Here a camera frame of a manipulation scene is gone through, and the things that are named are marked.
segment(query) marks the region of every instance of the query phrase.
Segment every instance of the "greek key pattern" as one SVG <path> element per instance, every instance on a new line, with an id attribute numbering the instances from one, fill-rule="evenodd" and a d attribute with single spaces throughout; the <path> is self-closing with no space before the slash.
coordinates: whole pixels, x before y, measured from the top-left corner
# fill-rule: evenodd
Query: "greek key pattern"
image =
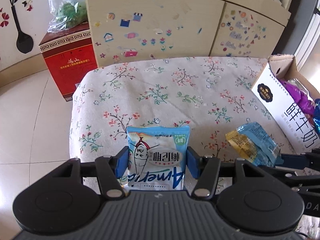
<path id="1" fill-rule="evenodd" d="M 81 32 L 77 32 L 77 33 L 67 35 L 65 37 L 61 37 L 61 38 L 56 39 L 54 41 L 46 42 L 40 46 L 40 50 L 43 53 L 43 52 L 48 51 L 50 49 L 54 49 L 56 47 L 59 47 L 61 45 L 72 43 L 75 41 L 81 41 L 81 40 L 84 40 L 84 39 L 87 39 L 90 37 L 91 37 L 90 30 L 83 30 Z"/>

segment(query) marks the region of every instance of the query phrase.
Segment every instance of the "tile floor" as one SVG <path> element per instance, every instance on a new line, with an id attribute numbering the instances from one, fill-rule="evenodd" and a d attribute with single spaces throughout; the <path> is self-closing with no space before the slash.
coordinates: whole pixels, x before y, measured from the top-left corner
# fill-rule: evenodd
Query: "tile floor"
<path id="1" fill-rule="evenodd" d="M 71 110 L 48 70 L 0 88 L 1 240 L 20 231 L 16 195 L 69 159 Z"/>

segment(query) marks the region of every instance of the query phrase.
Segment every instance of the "blue shiny wrapper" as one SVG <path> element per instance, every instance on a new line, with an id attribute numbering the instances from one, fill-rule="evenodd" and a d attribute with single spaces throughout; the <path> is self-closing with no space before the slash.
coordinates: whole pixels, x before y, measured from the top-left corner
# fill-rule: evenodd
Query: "blue shiny wrapper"
<path id="1" fill-rule="evenodd" d="M 315 112 L 313 113 L 313 122 L 315 124 L 315 131 L 320 135 L 320 98 L 315 100 L 316 107 Z"/>

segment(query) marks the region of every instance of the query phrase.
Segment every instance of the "box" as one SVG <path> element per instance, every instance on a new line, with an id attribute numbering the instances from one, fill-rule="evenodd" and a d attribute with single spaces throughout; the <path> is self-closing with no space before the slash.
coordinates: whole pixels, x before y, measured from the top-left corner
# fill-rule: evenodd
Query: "box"
<path id="1" fill-rule="evenodd" d="M 296 153 L 311 152 L 320 138 L 278 79 L 297 78 L 315 100 L 319 92 L 297 70 L 293 55 L 271 56 L 251 90 L 276 120 Z"/>
<path id="2" fill-rule="evenodd" d="M 63 98 L 71 101 L 85 74 L 97 68 L 89 24 L 47 33 L 39 47 Z"/>

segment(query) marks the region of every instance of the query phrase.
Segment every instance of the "white wall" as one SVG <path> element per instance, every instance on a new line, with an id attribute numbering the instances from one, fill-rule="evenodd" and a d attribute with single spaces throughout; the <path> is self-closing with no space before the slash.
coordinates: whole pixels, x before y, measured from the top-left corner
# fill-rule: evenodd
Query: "white wall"
<path id="1" fill-rule="evenodd" d="M 39 43 L 46 33 L 48 23 L 52 19 L 48 0 L 32 0 L 33 9 L 27 11 L 29 6 L 24 7 L 25 0 L 17 0 L 14 4 L 21 30 L 33 39 L 33 49 L 24 54 L 16 46 L 18 31 L 13 19 L 9 0 L 0 0 L 0 23 L 4 20 L 3 13 L 9 15 L 7 26 L 0 27 L 0 71 L 28 57 L 40 53 Z"/>

